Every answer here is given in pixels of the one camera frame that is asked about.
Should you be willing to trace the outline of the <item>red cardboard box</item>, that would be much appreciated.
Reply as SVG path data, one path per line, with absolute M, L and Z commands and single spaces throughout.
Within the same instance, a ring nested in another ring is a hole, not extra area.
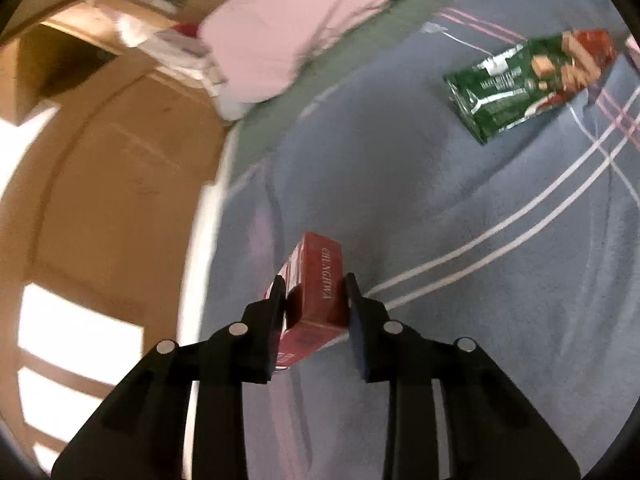
M 307 232 L 278 274 L 285 284 L 286 307 L 277 368 L 287 370 L 348 329 L 341 244 Z

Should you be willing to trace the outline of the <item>blue plaid blanket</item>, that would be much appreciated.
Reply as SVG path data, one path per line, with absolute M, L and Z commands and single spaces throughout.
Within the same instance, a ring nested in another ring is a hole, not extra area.
M 551 26 L 533 32 L 460 4 L 425 25 L 460 32 L 480 54 L 442 75 L 458 119 L 446 73 L 585 28 L 627 37 L 611 0 L 560 0 Z M 341 244 L 345 269 L 392 318 L 426 338 L 475 339 L 588 474 L 616 451 L 639 400 L 638 73 L 619 56 L 568 104 L 472 140 L 514 148 L 487 166 L 410 178 L 380 170 L 336 188 L 231 180 L 200 334 L 237 320 L 317 232 Z

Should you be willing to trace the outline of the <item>pink pillow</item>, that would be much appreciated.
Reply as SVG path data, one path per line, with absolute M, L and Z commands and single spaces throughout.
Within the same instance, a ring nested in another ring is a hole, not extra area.
M 221 94 L 255 104 L 288 90 L 303 65 L 393 0 L 227 0 L 198 28 Z

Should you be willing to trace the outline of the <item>wooden bed frame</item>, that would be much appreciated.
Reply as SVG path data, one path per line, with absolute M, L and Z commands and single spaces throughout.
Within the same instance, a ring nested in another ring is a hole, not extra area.
M 1 422 L 36 474 L 179 335 L 227 127 L 141 46 L 223 2 L 1 0 L 1 120 L 34 133 L 1 193 Z

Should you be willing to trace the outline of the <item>green bed mat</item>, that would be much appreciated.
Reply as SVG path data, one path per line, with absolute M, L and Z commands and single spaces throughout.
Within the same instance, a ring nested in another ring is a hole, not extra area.
M 460 32 L 425 30 L 450 4 L 533 32 L 551 26 L 560 0 L 398 0 L 248 114 L 232 182 L 336 188 L 380 170 L 422 177 L 508 156 L 512 142 L 482 148 L 448 104 L 442 75 L 480 58 Z

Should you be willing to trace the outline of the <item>green snack wrapper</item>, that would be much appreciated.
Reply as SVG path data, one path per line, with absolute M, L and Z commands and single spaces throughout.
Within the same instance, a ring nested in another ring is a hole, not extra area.
M 526 40 L 444 76 L 458 116 L 480 144 L 554 110 L 601 78 L 617 56 L 604 29 Z

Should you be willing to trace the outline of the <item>pink plastic bag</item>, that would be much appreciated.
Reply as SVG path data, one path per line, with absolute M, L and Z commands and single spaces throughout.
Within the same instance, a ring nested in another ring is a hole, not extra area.
M 626 39 L 625 44 L 629 57 L 632 59 L 632 62 L 634 62 L 634 66 L 636 66 L 638 72 L 640 72 L 640 47 L 634 39 L 634 36 L 630 35 Z

